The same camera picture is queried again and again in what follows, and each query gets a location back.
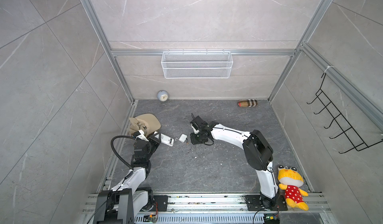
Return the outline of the white remote battery cover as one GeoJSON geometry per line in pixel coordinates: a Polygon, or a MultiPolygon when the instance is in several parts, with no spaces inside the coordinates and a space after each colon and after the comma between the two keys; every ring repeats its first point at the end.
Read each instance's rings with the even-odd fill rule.
{"type": "Polygon", "coordinates": [[[181,143],[185,143],[185,142],[188,142],[188,136],[186,134],[182,134],[180,137],[179,137],[179,141],[181,143]]]}

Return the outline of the white remote control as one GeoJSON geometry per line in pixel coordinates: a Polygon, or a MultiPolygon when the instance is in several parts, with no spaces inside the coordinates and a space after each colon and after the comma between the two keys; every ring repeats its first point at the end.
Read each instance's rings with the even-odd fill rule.
{"type": "Polygon", "coordinates": [[[160,141],[162,144],[165,144],[170,147],[173,147],[174,145],[174,139],[164,134],[160,134],[160,141]]]}

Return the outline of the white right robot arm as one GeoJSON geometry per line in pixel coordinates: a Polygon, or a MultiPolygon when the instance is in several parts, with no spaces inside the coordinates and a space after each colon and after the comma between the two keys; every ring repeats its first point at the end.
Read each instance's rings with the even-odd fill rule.
{"type": "Polygon", "coordinates": [[[256,170],[261,197],[270,202],[276,199],[278,188],[273,174],[273,149],[260,131],[240,131],[214,121],[207,123],[199,116],[192,117],[191,127],[193,145],[209,146],[220,140],[241,148],[248,165],[256,170]]]}

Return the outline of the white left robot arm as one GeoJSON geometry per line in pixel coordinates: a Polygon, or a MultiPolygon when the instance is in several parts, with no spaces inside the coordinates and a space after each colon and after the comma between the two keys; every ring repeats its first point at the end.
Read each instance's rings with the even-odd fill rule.
{"type": "Polygon", "coordinates": [[[161,134],[157,131],[149,137],[145,137],[137,131],[135,137],[118,135],[111,139],[112,151],[128,167],[128,173],[112,189],[99,192],[96,209],[88,223],[133,224],[140,211],[154,211],[154,214],[146,215],[145,218],[150,222],[157,222],[159,205],[155,201],[153,190],[150,187],[140,188],[139,186],[150,173],[150,158],[161,141],[161,134]],[[114,146],[114,141],[118,138],[135,140],[134,154],[130,163],[122,158],[114,146]]]}

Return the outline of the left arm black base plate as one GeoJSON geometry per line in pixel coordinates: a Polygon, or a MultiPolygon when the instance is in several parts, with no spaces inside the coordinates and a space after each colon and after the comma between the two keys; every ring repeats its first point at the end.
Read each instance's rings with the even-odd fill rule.
{"type": "Polygon", "coordinates": [[[167,195],[154,195],[149,196],[147,201],[144,201],[143,205],[134,205],[134,207],[139,207],[139,211],[142,212],[165,212],[168,208],[168,199],[167,195]]]}

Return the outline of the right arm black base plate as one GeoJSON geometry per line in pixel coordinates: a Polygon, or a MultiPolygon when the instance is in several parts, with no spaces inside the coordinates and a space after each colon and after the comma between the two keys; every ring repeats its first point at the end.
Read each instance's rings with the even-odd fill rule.
{"type": "Polygon", "coordinates": [[[249,211],[260,211],[263,208],[269,211],[288,210],[284,197],[279,193],[271,199],[262,194],[245,195],[244,200],[249,211]]]}

